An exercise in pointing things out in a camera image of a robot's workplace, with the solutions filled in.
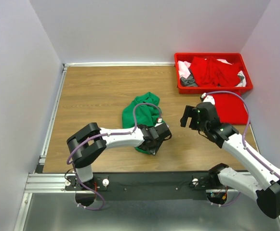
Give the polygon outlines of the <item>green t shirt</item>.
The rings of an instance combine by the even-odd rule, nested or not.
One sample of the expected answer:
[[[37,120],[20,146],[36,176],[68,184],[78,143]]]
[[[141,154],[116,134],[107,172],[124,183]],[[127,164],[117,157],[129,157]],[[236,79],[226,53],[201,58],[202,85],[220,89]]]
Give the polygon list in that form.
[[[135,121],[133,117],[133,109],[135,107],[137,126],[147,125],[149,127],[154,127],[157,118],[160,117],[161,114],[159,103],[160,98],[151,92],[147,92],[141,96],[136,96],[133,101],[122,111],[122,128],[134,128]]]

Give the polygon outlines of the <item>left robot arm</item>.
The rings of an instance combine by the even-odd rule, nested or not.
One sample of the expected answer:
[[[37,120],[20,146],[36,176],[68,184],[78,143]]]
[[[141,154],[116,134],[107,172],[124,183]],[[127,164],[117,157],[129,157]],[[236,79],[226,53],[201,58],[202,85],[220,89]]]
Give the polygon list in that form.
[[[125,129],[100,128],[97,123],[90,123],[67,139],[70,152],[67,164],[72,164],[81,182],[87,183],[93,179],[92,163],[104,150],[134,147],[155,155],[162,143],[171,138],[164,122]]]

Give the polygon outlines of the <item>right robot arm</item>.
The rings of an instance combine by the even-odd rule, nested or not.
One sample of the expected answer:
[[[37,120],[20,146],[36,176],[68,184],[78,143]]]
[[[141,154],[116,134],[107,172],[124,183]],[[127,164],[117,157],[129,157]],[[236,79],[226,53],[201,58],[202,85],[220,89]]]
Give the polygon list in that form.
[[[246,176],[225,164],[210,169],[211,178],[256,201],[260,210],[270,218],[280,216],[280,169],[267,161],[249,145],[243,135],[229,123],[221,123],[212,103],[185,107],[180,125],[203,133],[204,137],[235,157],[251,174]]]

